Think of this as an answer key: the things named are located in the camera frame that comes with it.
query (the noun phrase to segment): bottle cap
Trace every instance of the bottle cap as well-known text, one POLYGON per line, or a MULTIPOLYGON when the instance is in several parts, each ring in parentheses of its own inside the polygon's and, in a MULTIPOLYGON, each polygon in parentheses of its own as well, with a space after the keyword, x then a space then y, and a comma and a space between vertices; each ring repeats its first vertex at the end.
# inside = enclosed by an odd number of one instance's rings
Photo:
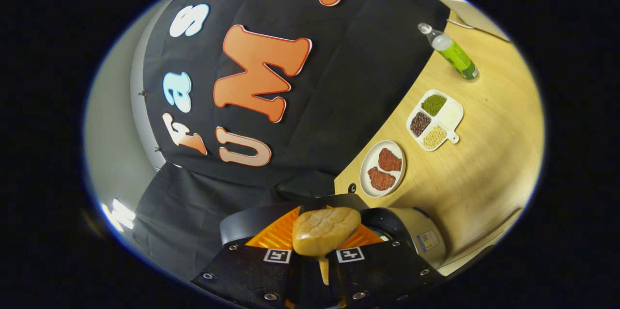
POLYGON ((418 24, 418 29, 424 34, 428 34, 433 30, 431 26, 428 26, 428 24, 425 23, 418 24))

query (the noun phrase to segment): sticker label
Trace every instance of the sticker label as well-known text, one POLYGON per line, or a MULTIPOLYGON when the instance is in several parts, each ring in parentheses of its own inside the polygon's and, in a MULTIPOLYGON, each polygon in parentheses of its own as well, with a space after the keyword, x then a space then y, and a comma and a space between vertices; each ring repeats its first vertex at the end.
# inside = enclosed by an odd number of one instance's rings
POLYGON ((171 106, 176 105, 183 113, 189 113, 192 110, 192 98, 190 97, 192 80, 186 72, 166 73, 162 86, 166 101, 171 106))
POLYGON ((336 256, 338 256, 338 263, 355 262, 364 259, 364 254, 359 247, 337 249, 336 256))
POLYGON ((164 124, 166 124, 168 133, 170 133, 170 137, 175 145, 188 146, 199 151, 202 155, 206 155, 204 142, 198 133, 194 133, 193 136, 188 135, 190 129, 182 123, 172 122, 173 119, 170 113, 164 113, 162 119, 164 119, 164 124))
POLYGON ((289 249, 268 249, 263 261, 271 263, 288 264, 291 260, 291 250, 289 249))
POLYGON ((239 24, 232 26, 224 37, 223 51, 245 71, 215 81, 215 106, 239 106, 263 113, 273 123, 281 121, 285 99, 263 97, 290 91, 291 85, 267 65, 277 66, 287 77, 294 77, 301 72, 311 49, 312 42, 307 38, 286 40, 246 31, 239 24))
POLYGON ((263 166, 266 165, 271 159, 270 148, 261 141, 256 139, 250 139, 250 137, 235 135, 234 133, 226 132, 223 127, 218 126, 215 128, 215 138, 219 143, 225 145, 226 143, 236 143, 256 150, 255 156, 243 155, 220 147, 219 158, 225 163, 232 161, 233 163, 244 164, 248 166, 263 166))
POLYGON ((424 234, 419 234, 417 238, 424 252, 432 249, 439 244, 439 239, 437 238, 437 235, 434 233, 433 230, 425 232, 424 234))
POLYGON ((208 15, 209 6, 207 4, 184 7, 170 24, 170 36, 177 38, 185 33, 186 36, 191 37, 202 29, 202 24, 208 15))

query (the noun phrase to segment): orange gripper pad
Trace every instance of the orange gripper pad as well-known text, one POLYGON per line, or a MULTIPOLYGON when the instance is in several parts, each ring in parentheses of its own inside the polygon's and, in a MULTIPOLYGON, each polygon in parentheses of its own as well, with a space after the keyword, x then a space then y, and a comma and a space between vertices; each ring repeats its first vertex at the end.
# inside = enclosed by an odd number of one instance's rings
POLYGON ((368 229, 365 225, 360 224, 354 234, 348 238, 347 241, 341 243, 337 249, 363 247, 365 245, 372 245, 382 242, 383 240, 381 240, 377 234, 368 229))
POLYGON ((273 249, 293 249, 293 223, 299 216, 298 206, 284 216, 261 230, 250 241, 246 242, 249 247, 263 247, 273 249))

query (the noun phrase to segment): gray wall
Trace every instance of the gray wall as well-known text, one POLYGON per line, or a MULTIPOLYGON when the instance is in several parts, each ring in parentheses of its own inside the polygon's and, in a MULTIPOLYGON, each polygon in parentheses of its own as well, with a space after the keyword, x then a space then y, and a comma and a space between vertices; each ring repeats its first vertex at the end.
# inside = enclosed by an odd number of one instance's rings
POLYGON ((169 1, 151 6, 120 37, 102 63, 87 102, 84 152, 89 178, 93 193, 110 210, 115 198, 135 210, 155 176, 155 167, 165 162, 161 153, 154 152, 156 142, 146 106, 137 93, 142 87, 141 58, 150 30, 141 40, 142 33, 149 24, 152 27, 169 1), (132 102, 131 97, 139 102, 132 102))

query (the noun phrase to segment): wooden table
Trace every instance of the wooden table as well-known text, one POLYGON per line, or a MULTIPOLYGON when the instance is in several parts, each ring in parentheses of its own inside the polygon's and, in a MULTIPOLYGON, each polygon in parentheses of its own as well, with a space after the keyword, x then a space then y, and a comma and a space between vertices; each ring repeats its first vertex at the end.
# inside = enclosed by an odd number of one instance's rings
MULTIPOLYGON (((450 18, 462 22, 455 13, 450 18)), ((544 152, 538 88, 514 45, 450 22, 445 33, 478 66, 477 80, 463 79, 435 51, 396 110, 334 181, 336 194, 346 194, 355 183, 370 207, 427 212, 445 239, 443 265, 471 254, 481 241, 493 239, 516 220, 536 185, 544 152), (460 141, 445 141, 434 152, 423 150, 405 127, 430 89, 451 96, 465 109, 455 130, 460 141), (368 197, 359 185, 361 163, 374 144, 386 139, 403 149, 405 176, 387 196, 368 197)))

